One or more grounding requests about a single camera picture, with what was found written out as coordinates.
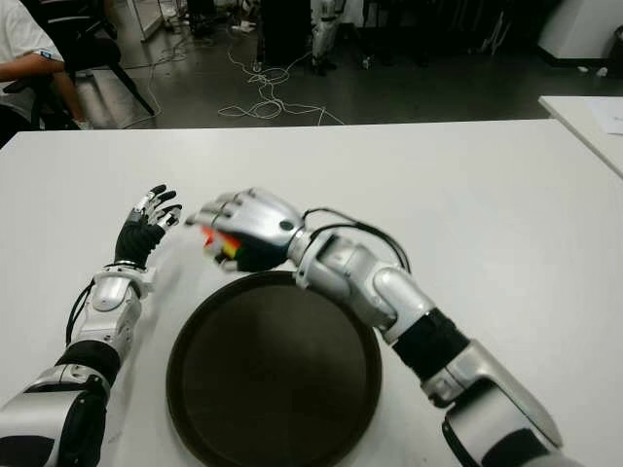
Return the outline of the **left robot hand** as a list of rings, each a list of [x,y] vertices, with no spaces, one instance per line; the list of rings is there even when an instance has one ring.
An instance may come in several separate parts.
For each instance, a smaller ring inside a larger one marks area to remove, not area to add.
[[[114,262],[144,269],[152,251],[180,220],[182,205],[171,204],[176,192],[158,185],[129,211],[118,234]]]

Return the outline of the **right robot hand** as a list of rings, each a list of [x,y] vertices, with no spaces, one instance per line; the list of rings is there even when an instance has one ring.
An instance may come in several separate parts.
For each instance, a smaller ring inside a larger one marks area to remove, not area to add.
[[[251,188],[207,202],[185,224],[211,233],[207,247],[221,269],[258,272],[287,261],[290,244],[304,221],[283,199]]]

